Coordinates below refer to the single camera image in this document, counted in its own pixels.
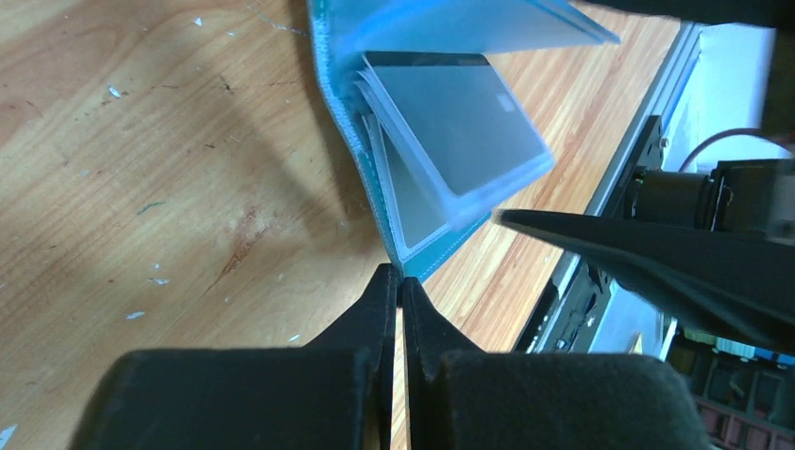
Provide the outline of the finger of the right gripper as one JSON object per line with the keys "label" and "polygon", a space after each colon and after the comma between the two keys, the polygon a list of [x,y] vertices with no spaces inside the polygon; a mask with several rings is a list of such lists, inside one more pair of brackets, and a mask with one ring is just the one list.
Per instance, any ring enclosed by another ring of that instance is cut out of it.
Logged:
{"label": "finger of the right gripper", "polygon": [[579,255],[685,326],[794,352],[794,248],[765,238],[505,209],[501,225]]}

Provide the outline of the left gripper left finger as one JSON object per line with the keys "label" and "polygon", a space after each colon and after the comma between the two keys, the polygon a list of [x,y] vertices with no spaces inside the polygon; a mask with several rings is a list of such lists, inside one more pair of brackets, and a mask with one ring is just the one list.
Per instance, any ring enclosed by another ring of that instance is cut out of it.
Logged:
{"label": "left gripper left finger", "polygon": [[147,349],[117,359],[73,449],[386,449],[399,271],[301,347]]}

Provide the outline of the blue card holder wallet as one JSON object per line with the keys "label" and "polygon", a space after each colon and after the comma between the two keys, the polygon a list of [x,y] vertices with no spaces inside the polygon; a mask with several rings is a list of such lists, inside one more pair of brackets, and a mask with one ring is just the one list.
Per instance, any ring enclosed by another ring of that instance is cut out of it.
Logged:
{"label": "blue card holder wallet", "polygon": [[316,78],[391,262],[426,279],[554,164],[492,53],[615,44],[566,1],[311,1]]}

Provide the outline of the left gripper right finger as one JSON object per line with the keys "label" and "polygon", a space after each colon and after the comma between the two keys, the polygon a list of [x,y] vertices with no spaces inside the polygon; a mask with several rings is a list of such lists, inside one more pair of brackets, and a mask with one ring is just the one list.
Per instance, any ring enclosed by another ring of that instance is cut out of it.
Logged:
{"label": "left gripper right finger", "polygon": [[707,449],[683,380],[637,354],[486,352],[400,289],[412,449]]}

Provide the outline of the grey card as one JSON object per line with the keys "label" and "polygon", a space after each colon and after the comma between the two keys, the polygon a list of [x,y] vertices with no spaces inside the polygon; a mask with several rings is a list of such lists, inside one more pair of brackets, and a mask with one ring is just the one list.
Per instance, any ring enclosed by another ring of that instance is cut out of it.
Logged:
{"label": "grey card", "polygon": [[440,197],[499,203],[552,168],[548,146],[484,55],[367,51],[362,58],[390,139]]}

